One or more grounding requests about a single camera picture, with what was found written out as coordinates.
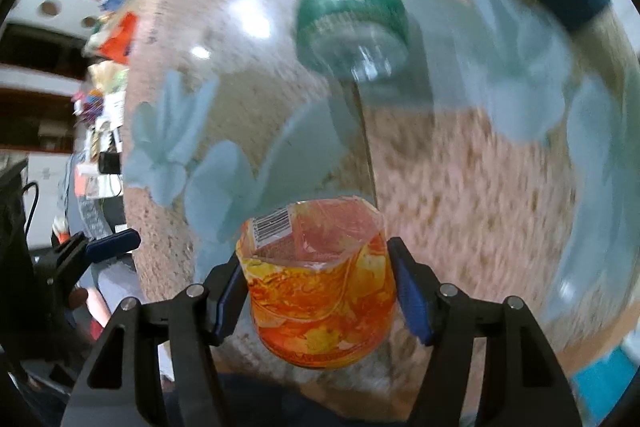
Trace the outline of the clear cup green band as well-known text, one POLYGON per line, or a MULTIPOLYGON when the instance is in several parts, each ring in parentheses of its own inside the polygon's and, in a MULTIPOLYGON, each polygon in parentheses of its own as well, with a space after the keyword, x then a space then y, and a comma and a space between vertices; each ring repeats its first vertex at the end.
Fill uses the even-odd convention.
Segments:
POLYGON ((404 69, 409 19, 402 0, 298 0, 296 55, 326 78, 380 81, 404 69))

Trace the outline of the orange patterned plastic cup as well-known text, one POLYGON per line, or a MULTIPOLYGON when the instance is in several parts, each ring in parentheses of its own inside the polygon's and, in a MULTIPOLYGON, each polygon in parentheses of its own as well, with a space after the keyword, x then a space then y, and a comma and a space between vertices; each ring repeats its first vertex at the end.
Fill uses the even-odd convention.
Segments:
POLYGON ((396 285, 382 213, 345 196, 293 202, 243 223, 235 254, 258 337, 305 369, 339 369, 375 350, 396 285))

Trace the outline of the orange tissue pack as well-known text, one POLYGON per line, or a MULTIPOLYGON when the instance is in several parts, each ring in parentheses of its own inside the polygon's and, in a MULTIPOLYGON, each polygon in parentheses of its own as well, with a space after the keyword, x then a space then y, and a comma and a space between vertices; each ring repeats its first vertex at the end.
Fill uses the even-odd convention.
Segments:
POLYGON ((137 15, 127 12, 116 28, 110 32, 104 43, 99 46, 100 54, 117 64, 128 65, 137 24, 137 15))

